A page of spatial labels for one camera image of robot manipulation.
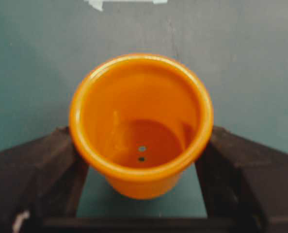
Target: white label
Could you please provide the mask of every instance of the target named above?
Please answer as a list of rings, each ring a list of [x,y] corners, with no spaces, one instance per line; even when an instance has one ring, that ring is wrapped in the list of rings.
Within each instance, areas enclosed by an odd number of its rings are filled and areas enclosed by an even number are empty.
[[[132,2],[152,2],[154,4],[163,4],[167,3],[168,0],[84,0],[87,1],[93,8],[103,11],[103,2],[111,1],[111,2],[122,2],[122,1],[132,1]]]

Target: orange plastic cup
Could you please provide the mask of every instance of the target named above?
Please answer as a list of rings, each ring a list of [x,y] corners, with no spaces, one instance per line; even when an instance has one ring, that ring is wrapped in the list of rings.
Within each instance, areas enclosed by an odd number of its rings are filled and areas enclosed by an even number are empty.
[[[81,156],[119,193],[160,196],[206,146],[210,97],[197,76],[169,58],[124,55],[93,70],[71,104]]]

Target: teal surface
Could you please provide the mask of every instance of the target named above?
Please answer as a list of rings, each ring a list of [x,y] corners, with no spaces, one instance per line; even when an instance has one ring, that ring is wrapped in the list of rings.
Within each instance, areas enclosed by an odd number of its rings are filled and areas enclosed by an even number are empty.
[[[208,88],[215,124],[288,152],[288,0],[105,3],[104,12],[82,0],[0,0],[0,150],[67,125],[85,74],[131,52],[184,63]],[[144,216],[206,215],[194,171],[147,204],[113,194],[94,174],[79,216],[118,213],[107,200],[126,203],[121,216],[136,205],[147,206]]]
[[[134,200],[111,188],[91,169],[78,207],[78,217],[206,217],[194,166],[185,170],[178,184],[162,197]]]

